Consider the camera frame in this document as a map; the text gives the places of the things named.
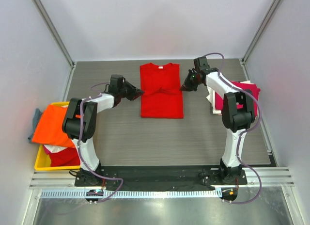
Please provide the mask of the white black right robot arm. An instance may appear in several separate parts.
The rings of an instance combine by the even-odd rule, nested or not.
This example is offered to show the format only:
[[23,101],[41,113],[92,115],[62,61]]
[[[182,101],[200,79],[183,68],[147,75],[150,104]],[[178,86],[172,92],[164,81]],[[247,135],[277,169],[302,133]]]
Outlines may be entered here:
[[180,90],[197,91],[198,86],[203,84],[223,99],[221,118],[226,128],[226,145],[216,176],[222,183],[230,184],[242,174],[243,144],[255,121],[254,104],[257,99],[249,90],[237,87],[226,79],[219,69],[211,68],[205,55],[193,62],[194,68],[188,71]]

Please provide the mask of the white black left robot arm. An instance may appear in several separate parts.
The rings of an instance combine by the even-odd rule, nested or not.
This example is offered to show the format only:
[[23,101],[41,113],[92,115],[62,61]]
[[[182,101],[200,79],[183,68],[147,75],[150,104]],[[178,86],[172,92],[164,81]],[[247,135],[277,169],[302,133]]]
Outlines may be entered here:
[[144,94],[119,74],[111,75],[110,81],[104,85],[104,91],[96,96],[70,99],[62,123],[62,131],[73,142],[80,160],[76,177],[92,186],[106,179],[101,173],[101,163],[93,143],[97,114],[116,107],[123,98],[133,101]]

